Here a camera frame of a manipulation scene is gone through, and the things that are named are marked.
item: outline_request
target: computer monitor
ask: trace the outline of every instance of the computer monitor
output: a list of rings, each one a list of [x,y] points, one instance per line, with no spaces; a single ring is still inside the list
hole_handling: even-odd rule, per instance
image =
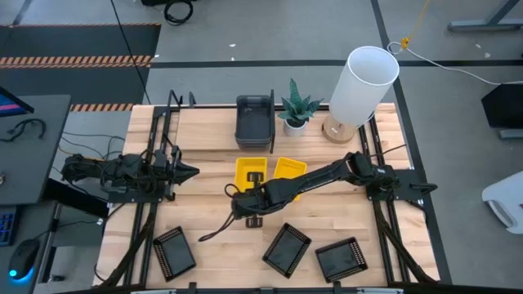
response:
[[[27,105],[24,101],[16,98],[6,89],[0,87],[0,118],[20,115],[32,114],[34,109]]]

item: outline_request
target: computer mouse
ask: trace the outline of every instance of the computer mouse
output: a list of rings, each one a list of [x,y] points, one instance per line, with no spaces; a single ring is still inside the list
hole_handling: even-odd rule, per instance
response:
[[[25,240],[16,248],[9,262],[9,276],[15,280],[25,277],[33,268],[40,242],[38,240]]]

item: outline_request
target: white lamp shade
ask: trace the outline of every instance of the white lamp shade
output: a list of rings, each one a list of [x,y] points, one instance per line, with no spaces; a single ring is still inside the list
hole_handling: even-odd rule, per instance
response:
[[[340,123],[364,124],[400,74],[394,56],[382,48],[356,48],[346,61],[329,110]]]

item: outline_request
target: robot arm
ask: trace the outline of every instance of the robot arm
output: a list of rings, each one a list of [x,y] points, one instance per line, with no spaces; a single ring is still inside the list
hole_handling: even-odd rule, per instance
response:
[[[112,160],[75,154],[65,160],[61,173],[69,183],[85,178],[100,179],[101,188],[107,193],[164,195],[171,201],[172,186],[181,185],[199,173],[198,168],[181,162],[181,151],[177,146],[172,148],[172,162],[160,150],[154,151],[153,160],[143,159],[145,152],[120,155]]]
[[[263,216],[277,212],[297,195],[336,180],[345,180],[358,186],[376,185],[380,189],[399,186],[391,166],[377,167],[360,152],[348,153],[343,159],[303,176],[269,180],[255,189],[234,193],[231,202],[234,218],[239,220],[256,214]]]

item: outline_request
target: yellow bin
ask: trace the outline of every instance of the yellow bin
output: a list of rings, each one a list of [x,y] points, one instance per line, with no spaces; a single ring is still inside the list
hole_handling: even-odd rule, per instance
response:
[[[307,171],[307,164],[299,162],[291,158],[278,158],[276,163],[275,174],[273,178],[293,179],[295,177],[304,175]],[[294,200],[300,200],[300,194]]]
[[[263,180],[261,183],[267,181],[267,158],[237,158],[236,159],[236,174],[235,185],[240,192],[245,192],[246,189],[254,188],[254,182],[248,180],[249,172],[263,173]]]

